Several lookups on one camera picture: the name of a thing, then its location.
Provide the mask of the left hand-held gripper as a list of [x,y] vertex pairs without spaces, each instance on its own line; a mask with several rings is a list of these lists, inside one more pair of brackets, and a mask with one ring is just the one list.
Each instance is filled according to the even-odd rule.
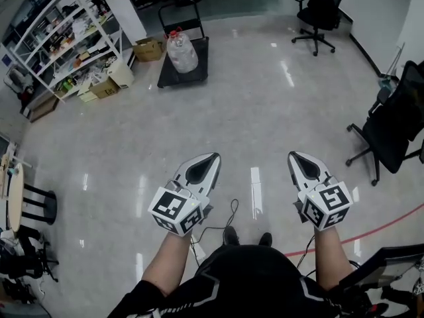
[[178,236],[186,236],[201,224],[212,210],[207,196],[215,187],[220,169],[221,156],[216,152],[185,161],[173,180],[158,188],[148,207],[156,224]]

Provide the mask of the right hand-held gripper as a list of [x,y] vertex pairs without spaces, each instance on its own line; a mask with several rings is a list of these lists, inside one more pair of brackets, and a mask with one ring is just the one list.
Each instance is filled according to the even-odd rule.
[[301,191],[294,203],[301,221],[309,221],[318,231],[324,231],[341,223],[352,205],[352,197],[344,182],[318,184],[304,191],[310,182],[324,182],[331,178],[324,162],[304,152],[291,151],[288,165],[293,184]]

